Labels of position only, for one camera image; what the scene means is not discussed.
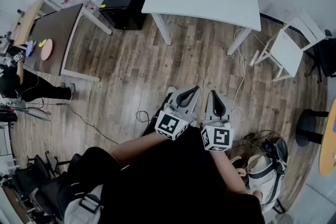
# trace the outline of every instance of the white chair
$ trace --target white chair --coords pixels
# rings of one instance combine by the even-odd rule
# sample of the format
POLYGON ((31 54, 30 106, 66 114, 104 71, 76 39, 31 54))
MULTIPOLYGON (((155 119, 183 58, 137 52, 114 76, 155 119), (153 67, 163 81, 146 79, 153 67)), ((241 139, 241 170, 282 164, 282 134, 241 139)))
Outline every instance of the white chair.
POLYGON ((250 65, 252 66, 253 64, 260 63, 266 58, 270 58, 279 67, 279 72, 273 81, 293 78, 299 69, 303 52, 320 42, 325 37, 324 32, 319 29, 308 14, 301 11, 300 14, 283 27, 279 33, 275 34, 267 41, 265 48, 259 57, 259 51, 256 52, 250 65), (285 32, 289 26, 299 29, 307 38, 309 44, 302 49, 299 48, 299 46, 285 32), (284 69, 287 74, 281 76, 284 69))

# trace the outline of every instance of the white table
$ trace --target white table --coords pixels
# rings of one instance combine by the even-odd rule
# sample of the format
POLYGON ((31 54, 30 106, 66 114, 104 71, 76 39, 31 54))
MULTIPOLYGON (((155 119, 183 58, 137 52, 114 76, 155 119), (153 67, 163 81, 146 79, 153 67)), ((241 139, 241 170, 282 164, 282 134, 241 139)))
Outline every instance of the white table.
POLYGON ((228 55, 232 55, 251 30, 261 31, 258 0, 146 0, 142 13, 152 14, 167 45, 172 41, 161 14, 205 18, 244 27, 230 45, 228 55))

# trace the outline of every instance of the person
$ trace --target person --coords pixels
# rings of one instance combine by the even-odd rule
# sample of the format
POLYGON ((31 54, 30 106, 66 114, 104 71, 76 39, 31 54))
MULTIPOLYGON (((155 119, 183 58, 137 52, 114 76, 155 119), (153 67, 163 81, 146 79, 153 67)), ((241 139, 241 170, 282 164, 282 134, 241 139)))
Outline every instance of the person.
POLYGON ((52 98, 71 100, 75 85, 55 87, 37 74, 23 68, 22 62, 17 67, 5 67, 0 77, 0 94, 4 98, 22 98, 26 102, 37 98, 52 98))
POLYGON ((87 223, 265 223, 260 193, 247 193, 224 152, 204 150, 199 128, 188 127, 175 141, 155 132, 163 106, 141 137, 118 145, 110 154, 91 147, 68 169, 57 198, 65 224, 85 222, 85 213, 75 210, 80 202, 74 203, 101 185, 99 218, 87 223), (73 222, 75 215, 82 221, 73 222))

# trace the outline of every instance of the black pants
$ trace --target black pants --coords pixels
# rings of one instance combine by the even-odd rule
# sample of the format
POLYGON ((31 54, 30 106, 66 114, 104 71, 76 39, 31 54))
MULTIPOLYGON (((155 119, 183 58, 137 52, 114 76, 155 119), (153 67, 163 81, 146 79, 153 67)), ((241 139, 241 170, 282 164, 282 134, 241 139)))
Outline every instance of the black pants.
POLYGON ((70 88, 61 88, 51 85, 45 79, 24 70, 24 79, 21 85, 22 99, 30 102, 37 98, 52 98, 70 100, 70 88))

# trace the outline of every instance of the yellow object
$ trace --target yellow object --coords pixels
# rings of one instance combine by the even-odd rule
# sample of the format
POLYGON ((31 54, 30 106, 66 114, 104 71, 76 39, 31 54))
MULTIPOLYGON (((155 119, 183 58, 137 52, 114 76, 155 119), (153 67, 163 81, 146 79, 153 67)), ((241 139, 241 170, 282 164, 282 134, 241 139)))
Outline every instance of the yellow object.
POLYGON ((336 166, 336 98, 328 115, 327 127, 321 143, 319 172, 329 175, 336 166))
POLYGON ((40 48, 42 48, 43 47, 43 45, 44 45, 44 43, 46 42, 47 40, 45 39, 45 40, 43 40, 42 42, 40 42, 39 44, 38 44, 38 46, 40 47, 40 48))

